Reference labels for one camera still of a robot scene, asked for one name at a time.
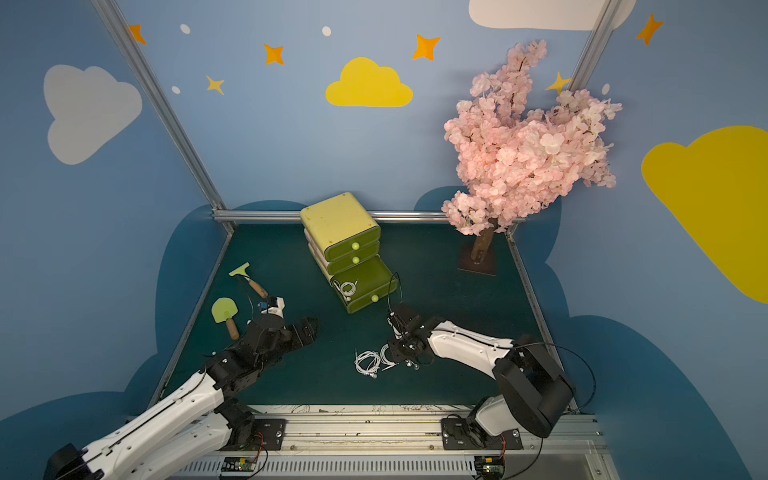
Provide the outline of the yellow-green drawer cabinet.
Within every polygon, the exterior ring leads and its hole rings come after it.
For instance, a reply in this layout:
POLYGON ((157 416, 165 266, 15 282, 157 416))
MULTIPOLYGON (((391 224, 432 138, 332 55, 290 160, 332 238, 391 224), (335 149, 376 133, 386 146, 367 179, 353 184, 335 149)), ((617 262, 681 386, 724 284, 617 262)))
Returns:
POLYGON ((350 192, 300 211, 310 253, 345 310, 354 314, 379 302, 398 287, 396 276, 380 256, 381 227, 350 192), (357 281, 346 302, 334 285, 357 281))

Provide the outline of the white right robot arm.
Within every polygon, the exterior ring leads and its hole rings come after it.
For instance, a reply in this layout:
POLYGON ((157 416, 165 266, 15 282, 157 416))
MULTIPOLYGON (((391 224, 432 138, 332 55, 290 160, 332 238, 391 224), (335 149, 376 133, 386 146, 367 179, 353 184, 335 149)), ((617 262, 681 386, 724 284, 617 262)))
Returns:
POLYGON ((492 378, 499 394, 482 400, 469 415, 476 430, 499 436, 522 428, 539 438, 550 436, 575 396, 575 386, 547 347, 524 335, 496 338, 459 327, 444 318, 423 319, 401 303, 388 314, 394 336, 390 359, 413 366, 443 358, 492 378))

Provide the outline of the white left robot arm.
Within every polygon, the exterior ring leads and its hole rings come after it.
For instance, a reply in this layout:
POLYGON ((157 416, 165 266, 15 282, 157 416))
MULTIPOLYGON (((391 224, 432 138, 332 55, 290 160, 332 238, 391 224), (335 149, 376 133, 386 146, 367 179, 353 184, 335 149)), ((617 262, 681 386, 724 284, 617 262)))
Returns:
POLYGON ((318 322, 288 325, 264 314, 209 358, 186 382, 143 414, 83 448, 67 444, 48 459, 46 479, 166 479, 220 449, 265 459, 281 446, 285 424, 260 420, 237 400, 282 357, 313 343, 318 322))

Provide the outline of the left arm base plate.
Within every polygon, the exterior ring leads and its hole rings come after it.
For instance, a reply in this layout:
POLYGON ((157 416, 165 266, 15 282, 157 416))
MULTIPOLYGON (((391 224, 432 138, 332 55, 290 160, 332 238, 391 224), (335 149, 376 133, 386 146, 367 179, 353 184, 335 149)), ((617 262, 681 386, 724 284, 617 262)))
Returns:
POLYGON ((256 418, 247 420, 232 430, 228 443, 223 447, 229 451, 280 451, 285 436, 286 419, 256 418))

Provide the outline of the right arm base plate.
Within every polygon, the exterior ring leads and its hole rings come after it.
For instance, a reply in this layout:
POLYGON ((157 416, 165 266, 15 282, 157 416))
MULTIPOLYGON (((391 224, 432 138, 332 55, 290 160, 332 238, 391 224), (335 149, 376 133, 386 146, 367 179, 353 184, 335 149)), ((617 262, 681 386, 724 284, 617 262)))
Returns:
POLYGON ((522 450, 523 442, 518 429, 492 436, 466 418, 449 415, 440 421, 443 449, 469 450, 522 450))

